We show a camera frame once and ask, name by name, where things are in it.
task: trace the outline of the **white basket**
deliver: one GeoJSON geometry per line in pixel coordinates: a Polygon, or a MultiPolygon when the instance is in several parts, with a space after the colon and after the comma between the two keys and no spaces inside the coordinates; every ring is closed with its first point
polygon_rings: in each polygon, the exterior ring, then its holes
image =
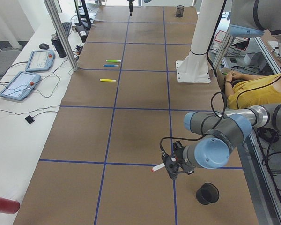
{"type": "MultiPolygon", "coordinates": [[[[214,39],[214,44],[212,45],[212,53],[217,54],[217,52],[219,51],[219,48],[222,44],[222,41],[224,40],[226,32],[220,30],[214,39]]],[[[235,38],[232,44],[236,44],[236,43],[240,43],[240,42],[244,42],[247,41],[247,38],[235,38]]],[[[239,48],[235,48],[233,46],[230,46],[228,52],[226,53],[226,56],[240,56],[245,52],[245,50],[239,49],[239,48]]]]}

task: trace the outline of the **red bottle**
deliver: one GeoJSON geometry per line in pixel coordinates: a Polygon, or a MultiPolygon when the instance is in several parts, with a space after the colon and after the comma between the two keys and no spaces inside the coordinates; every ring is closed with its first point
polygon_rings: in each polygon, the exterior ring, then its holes
{"type": "Polygon", "coordinates": [[[7,214],[14,214],[20,208],[20,203],[14,200],[0,197],[0,212],[7,214]]]}

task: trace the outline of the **gray office chair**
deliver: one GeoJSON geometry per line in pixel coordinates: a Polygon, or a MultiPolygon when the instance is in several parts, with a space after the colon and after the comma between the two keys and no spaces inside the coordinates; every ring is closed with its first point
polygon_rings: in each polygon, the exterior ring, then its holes
{"type": "Polygon", "coordinates": [[[3,77],[6,70],[13,64],[15,59],[21,51],[18,50],[6,50],[0,49],[0,79],[3,77]]]}

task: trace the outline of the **white marker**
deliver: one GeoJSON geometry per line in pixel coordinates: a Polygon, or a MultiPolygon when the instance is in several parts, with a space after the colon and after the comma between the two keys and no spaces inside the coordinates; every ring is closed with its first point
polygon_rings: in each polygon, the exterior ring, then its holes
{"type": "Polygon", "coordinates": [[[152,171],[152,172],[155,172],[155,171],[157,171],[157,170],[159,170],[159,169],[161,169],[161,168],[164,168],[164,163],[160,163],[159,165],[154,166],[154,167],[151,169],[151,171],[152,171]]]}

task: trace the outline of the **keyboard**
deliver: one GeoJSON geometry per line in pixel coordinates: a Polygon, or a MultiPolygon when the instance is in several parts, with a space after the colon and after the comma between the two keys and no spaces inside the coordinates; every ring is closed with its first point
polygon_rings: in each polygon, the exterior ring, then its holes
{"type": "Polygon", "coordinates": [[[70,35],[71,29],[72,29],[72,23],[71,22],[62,22],[62,26],[64,27],[64,30],[68,37],[70,35]]]}

